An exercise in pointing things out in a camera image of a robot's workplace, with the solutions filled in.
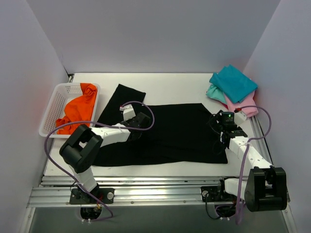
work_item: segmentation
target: blue folded cloth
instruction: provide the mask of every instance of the blue folded cloth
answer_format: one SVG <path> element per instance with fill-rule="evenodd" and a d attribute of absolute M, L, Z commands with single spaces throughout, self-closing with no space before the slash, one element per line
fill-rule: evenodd
<path fill-rule="evenodd" d="M 209 82 L 219 87 L 232 103 L 243 101 L 258 87 L 256 83 L 232 65 L 224 67 L 218 74 L 214 73 Z"/>
<path fill-rule="evenodd" d="M 224 97 L 224 93 L 221 91 L 221 89 L 219 89 L 218 87 L 216 87 L 214 84 L 211 84 L 206 92 L 207 97 L 214 99 L 214 100 L 218 100 L 221 103 L 227 104 L 227 102 L 225 101 L 225 97 Z"/>

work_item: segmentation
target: white table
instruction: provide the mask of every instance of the white table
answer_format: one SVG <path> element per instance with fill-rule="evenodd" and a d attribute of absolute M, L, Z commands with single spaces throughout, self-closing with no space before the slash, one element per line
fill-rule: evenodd
<path fill-rule="evenodd" d="M 176 74 L 176 73 L 76 73 L 75 83 L 98 83 L 101 86 L 99 101 L 96 109 L 97 120 L 107 105 L 118 84 L 146 92 L 144 103 L 149 105 L 202 103 L 211 113 L 220 109 L 226 110 L 219 102 L 206 97 L 209 79 L 212 74 Z M 241 127 L 249 137 L 254 136 L 249 120 Z M 55 139 L 51 149 L 51 157 L 66 170 L 71 171 L 59 149 L 65 139 Z M 119 166 L 119 167 L 92 167 L 95 177 L 219 177 L 238 176 L 241 162 L 229 150 L 226 151 L 228 164 L 205 164 L 179 162 L 161 165 Z M 249 173 L 250 167 L 245 165 L 244 176 Z M 47 162 L 45 176 L 66 176 L 50 161 Z"/>

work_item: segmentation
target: black garment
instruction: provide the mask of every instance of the black garment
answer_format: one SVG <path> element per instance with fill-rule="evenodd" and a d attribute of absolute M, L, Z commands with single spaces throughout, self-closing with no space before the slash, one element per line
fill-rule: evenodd
<path fill-rule="evenodd" d="M 122 86 L 122 103 L 118 102 L 118 88 L 114 93 L 115 107 L 105 108 L 100 121 L 116 124 L 122 121 L 119 106 L 134 99 L 126 94 Z M 151 116 L 149 111 L 138 104 L 133 105 L 135 112 Z M 100 149 L 94 161 L 96 166 L 150 165 L 172 162 L 228 163 L 224 151 L 220 152 L 219 136 L 207 125 L 211 113 L 200 103 L 150 106 L 155 115 L 155 124 L 149 131 L 143 132 L 141 138 L 132 142 L 107 145 Z"/>

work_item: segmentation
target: orange cloth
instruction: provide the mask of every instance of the orange cloth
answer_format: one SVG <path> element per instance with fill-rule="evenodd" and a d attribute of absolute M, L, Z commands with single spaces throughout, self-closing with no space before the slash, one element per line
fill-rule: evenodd
<path fill-rule="evenodd" d="M 65 116 L 62 119 L 56 120 L 56 126 L 79 121 L 91 120 L 95 105 L 97 88 L 93 84 L 81 83 L 82 96 L 79 96 L 70 101 L 65 107 Z M 57 134 L 72 134 L 80 124 L 65 126 L 57 131 Z"/>

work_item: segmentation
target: white laundry basket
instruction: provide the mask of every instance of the white laundry basket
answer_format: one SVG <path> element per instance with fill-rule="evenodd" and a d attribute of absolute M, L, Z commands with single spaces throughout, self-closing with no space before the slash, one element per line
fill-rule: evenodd
<path fill-rule="evenodd" d="M 93 83 L 93 85 L 96 86 L 97 88 L 97 95 L 91 120 L 93 120 L 95 116 L 98 96 L 101 89 L 98 84 Z M 80 83 L 61 83 L 57 85 L 52 93 L 48 107 L 45 111 L 42 122 L 40 124 L 39 134 L 42 137 L 46 137 L 51 130 L 55 129 L 56 120 L 59 118 L 63 118 L 65 116 L 64 109 L 66 104 L 81 95 L 82 90 L 80 87 Z M 57 132 L 52 134 L 51 137 L 69 138 L 70 136 L 70 134 L 56 134 L 56 133 Z"/>

